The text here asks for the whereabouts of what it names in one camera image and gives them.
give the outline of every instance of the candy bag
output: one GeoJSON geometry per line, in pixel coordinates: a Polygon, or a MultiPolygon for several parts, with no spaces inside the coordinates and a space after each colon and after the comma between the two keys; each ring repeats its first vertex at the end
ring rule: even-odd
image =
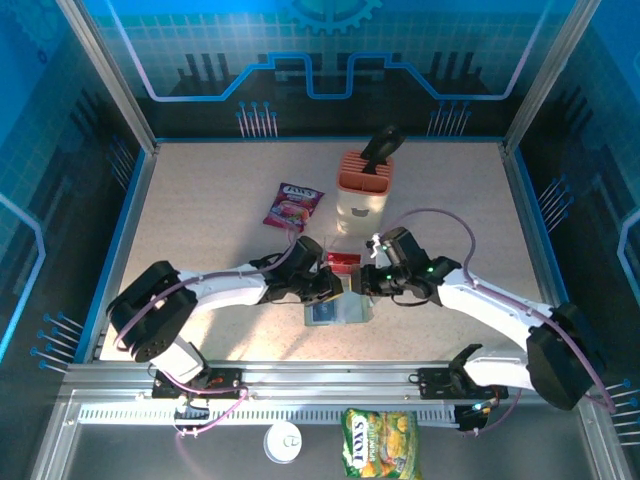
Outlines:
{"type": "Polygon", "coordinates": [[[281,183],[271,210],[262,223],[302,232],[323,195],[311,188],[281,183]]]}
{"type": "Polygon", "coordinates": [[[422,480],[415,413],[350,408],[342,414],[342,433],[348,477],[422,480]]]}

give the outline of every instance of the beige tabletop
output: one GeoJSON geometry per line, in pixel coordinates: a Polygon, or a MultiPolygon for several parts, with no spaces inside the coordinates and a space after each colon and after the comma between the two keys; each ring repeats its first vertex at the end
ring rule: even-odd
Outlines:
{"type": "MultiPolygon", "coordinates": [[[[336,172],[357,142],[164,144],[128,260],[122,287],[151,263],[178,270],[234,267],[287,246],[283,230],[262,220],[281,182],[326,193],[305,234],[319,243],[336,230],[336,172]]],[[[394,154],[387,223],[417,207],[448,209],[477,237],[471,270],[540,300],[520,223],[496,144],[407,141],[394,154]]],[[[421,214],[407,220],[432,256],[462,261],[466,232],[453,220],[421,214]]],[[[464,314],[427,305],[376,303],[364,324],[306,327],[300,305],[236,306],[192,318],[182,336],[211,360],[415,361],[450,359],[470,343],[505,337],[464,314]]],[[[109,328],[102,359],[128,359],[109,328]]]]}

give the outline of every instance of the yellow snack bag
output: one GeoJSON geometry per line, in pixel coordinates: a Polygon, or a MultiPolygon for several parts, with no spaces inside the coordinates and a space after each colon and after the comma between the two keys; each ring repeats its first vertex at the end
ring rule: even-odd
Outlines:
{"type": "Polygon", "coordinates": [[[348,477],[422,480],[415,413],[350,408],[342,414],[342,432],[348,477]]]}

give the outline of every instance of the orange lid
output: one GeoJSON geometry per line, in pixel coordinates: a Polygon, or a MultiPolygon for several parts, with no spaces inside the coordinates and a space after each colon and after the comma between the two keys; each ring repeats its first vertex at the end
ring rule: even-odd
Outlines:
{"type": "Polygon", "coordinates": [[[362,173],[369,163],[360,158],[359,151],[344,154],[338,170],[338,188],[347,192],[365,193],[367,195],[387,195],[391,190],[393,176],[393,158],[387,158],[387,165],[376,165],[377,175],[362,173]]]}

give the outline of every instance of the gear graphic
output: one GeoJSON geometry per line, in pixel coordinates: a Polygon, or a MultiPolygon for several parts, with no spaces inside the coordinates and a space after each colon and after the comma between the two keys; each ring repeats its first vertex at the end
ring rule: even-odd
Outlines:
{"type": "Polygon", "coordinates": [[[24,33],[40,49],[58,33],[60,12],[54,0],[4,0],[1,9],[13,13],[24,33]]]}
{"type": "Polygon", "coordinates": [[[360,28],[360,21],[370,20],[371,11],[382,6],[381,0],[282,0],[282,4],[300,28],[309,27],[314,34],[325,31],[327,35],[360,28]]]}

